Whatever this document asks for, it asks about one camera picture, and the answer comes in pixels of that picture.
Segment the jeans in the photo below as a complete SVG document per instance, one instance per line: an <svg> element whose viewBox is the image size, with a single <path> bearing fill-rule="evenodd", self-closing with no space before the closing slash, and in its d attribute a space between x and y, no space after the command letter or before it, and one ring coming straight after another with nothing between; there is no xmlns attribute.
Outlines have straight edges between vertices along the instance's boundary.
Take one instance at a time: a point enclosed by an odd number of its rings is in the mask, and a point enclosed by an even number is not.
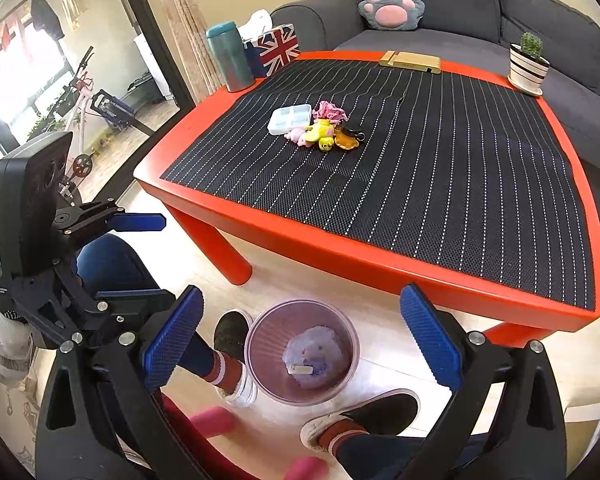
<svg viewBox="0 0 600 480"><path fill-rule="evenodd" d="M85 245L78 256L78 274L92 296L98 292L160 288L133 248L112 234ZM214 367L214 352L195 332L178 365L199 377L208 376Z"/></svg>
<svg viewBox="0 0 600 480"><path fill-rule="evenodd" d="M478 456L486 441L485 433L472 435L456 466ZM423 442L423 438L414 436L356 435L340 445L336 459L353 480L393 480Z"/></svg>

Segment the paw pillow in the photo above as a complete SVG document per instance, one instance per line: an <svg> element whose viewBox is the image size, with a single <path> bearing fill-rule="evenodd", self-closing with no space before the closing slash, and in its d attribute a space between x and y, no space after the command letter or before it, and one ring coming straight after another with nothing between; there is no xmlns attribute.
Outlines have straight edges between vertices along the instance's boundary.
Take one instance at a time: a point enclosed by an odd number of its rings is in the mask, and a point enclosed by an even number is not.
<svg viewBox="0 0 600 480"><path fill-rule="evenodd" d="M422 0L365 0L360 14L375 30L414 30L424 14Z"/></svg>

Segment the ice cube tray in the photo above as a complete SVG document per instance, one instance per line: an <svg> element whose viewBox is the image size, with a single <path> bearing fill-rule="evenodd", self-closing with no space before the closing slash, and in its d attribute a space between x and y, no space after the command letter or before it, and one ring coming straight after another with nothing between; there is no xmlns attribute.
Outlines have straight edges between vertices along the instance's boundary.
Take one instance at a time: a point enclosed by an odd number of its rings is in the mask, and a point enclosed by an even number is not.
<svg viewBox="0 0 600 480"><path fill-rule="evenodd" d="M283 135L293 128L306 128L311 124L311 105L295 105L273 110L269 121L271 135Z"/></svg>

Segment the red striped sock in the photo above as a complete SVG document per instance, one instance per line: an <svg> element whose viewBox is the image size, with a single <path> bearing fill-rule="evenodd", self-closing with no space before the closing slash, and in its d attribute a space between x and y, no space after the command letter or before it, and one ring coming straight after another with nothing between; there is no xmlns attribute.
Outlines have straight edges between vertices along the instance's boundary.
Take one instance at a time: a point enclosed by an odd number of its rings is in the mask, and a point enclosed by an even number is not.
<svg viewBox="0 0 600 480"><path fill-rule="evenodd" d="M238 359L214 350L214 367L208 376L203 377L207 383L222 388L227 395L235 391L242 376L242 363Z"/></svg>
<svg viewBox="0 0 600 480"><path fill-rule="evenodd" d="M350 418L332 424L318 437L320 447L326 449L334 457L342 443L355 435L366 435L368 431Z"/></svg>

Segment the striped mat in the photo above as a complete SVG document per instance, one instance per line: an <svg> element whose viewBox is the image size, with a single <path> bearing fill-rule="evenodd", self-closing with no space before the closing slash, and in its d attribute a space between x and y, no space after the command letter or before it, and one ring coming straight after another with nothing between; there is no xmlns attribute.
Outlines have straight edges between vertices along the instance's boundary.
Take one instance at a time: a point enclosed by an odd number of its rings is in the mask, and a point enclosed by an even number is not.
<svg viewBox="0 0 600 480"><path fill-rule="evenodd" d="M301 148L273 110L321 100L366 141ZM238 99L163 179L423 262L592 310L571 165L536 100L458 74L296 60Z"/></svg>

